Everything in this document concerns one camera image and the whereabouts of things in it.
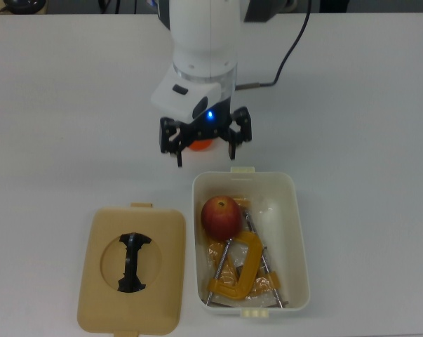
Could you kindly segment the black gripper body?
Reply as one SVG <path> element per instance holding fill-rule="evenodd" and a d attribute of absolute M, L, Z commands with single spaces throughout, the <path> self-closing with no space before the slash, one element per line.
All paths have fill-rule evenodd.
<path fill-rule="evenodd" d="M 189 123 L 180 122 L 180 135 L 188 141 L 207 140 L 226 133 L 232 123 L 231 98 L 208 106 L 208 99 L 202 98 L 192 110 Z"/>

